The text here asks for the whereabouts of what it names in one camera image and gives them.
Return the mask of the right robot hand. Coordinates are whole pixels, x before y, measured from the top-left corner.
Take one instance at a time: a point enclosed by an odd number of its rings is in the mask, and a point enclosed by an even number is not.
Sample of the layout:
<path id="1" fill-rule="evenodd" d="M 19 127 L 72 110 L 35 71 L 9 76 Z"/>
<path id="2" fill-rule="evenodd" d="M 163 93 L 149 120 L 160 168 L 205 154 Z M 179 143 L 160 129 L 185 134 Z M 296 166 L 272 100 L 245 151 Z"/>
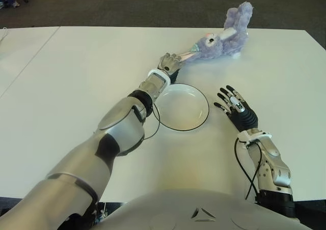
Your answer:
<path id="1" fill-rule="evenodd" d="M 220 88 L 217 96 L 223 104 L 214 102 L 214 106 L 222 110 L 239 132 L 258 128 L 258 117 L 250 108 L 242 95 L 232 86 Z"/>

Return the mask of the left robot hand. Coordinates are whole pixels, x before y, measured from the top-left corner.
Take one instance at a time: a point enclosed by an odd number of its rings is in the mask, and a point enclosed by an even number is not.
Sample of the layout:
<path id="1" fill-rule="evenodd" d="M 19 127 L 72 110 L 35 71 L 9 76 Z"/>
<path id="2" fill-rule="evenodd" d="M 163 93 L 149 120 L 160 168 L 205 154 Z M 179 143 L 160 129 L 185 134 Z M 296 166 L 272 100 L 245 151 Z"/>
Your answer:
<path id="1" fill-rule="evenodd" d="M 158 69 L 164 71 L 174 84 L 181 69 L 181 57 L 176 54 L 166 53 L 160 58 Z"/>

